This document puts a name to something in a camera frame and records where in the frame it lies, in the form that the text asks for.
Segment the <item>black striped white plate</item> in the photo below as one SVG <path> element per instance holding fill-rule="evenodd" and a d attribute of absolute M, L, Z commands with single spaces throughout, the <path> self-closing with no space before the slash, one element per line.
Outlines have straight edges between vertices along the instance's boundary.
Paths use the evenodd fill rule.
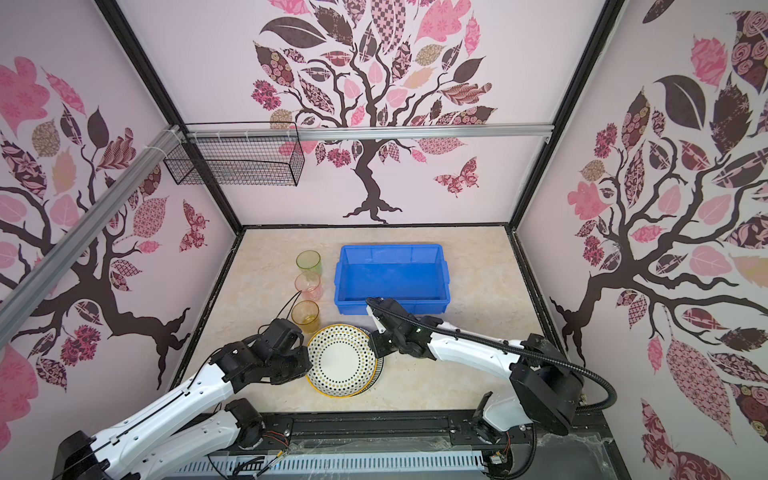
<path fill-rule="evenodd" d="M 368 348 L 373 354 L 375 364 L 374 364 L 374 370 L 371 375 L 371 378 L 367 381 L 366 385 L 358 392 L 359 395 L 370 390 L 376 384 L 376 382 L 379 380 L 382 374 L 385 361 L 384 361 L 384 358 L 378 352 L 379 340 L 380 340 L 380 334 L 378 331 L 370 331 L 368 333 Z"/>

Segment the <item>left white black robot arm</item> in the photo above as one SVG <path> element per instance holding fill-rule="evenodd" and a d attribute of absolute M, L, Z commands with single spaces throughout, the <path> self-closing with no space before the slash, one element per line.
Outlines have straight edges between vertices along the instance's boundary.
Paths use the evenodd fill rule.
<path fill-rule="evenodd" d="M 282 385 L 312 367 L 302 330 L 286 319 L 215 350 L 199 370 L 134 415 L 94 435 L 77 431 L 57 451 L 56 479 L 161 479 L 230 446 L 266 436 L 263 416 L 236 395 L 252 384 Z"/>

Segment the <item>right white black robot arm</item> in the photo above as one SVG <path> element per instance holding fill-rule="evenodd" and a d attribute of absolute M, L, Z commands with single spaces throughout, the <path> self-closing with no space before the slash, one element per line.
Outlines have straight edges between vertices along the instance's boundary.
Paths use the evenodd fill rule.
<path fill-rule="evenodd" d="M 507 382 L 484 394 L 471 424 L 493 444 L 520 426 L 568 435 L 584 386 L 584 376 L 543 336 L 518 341 L 475 335 L 434 316 L 416 317 L 392 298 L 368 298 L 366 311 L 376 330 L 369 347 L 377 358 L 393 353 L 462 364 Z"/>

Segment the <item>polka dot yellow-rimmed plate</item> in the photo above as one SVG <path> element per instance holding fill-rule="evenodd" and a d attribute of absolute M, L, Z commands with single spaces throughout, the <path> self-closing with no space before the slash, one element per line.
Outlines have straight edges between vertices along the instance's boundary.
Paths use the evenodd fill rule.
<path fill-rule="evenodd" d="M 335 324 L 313 335 L 308 344 L 312 368 L 307 378 L 317 392 L 339 399 L 359 395 L 375 364 L 368 333 L 353 325 Z"/>

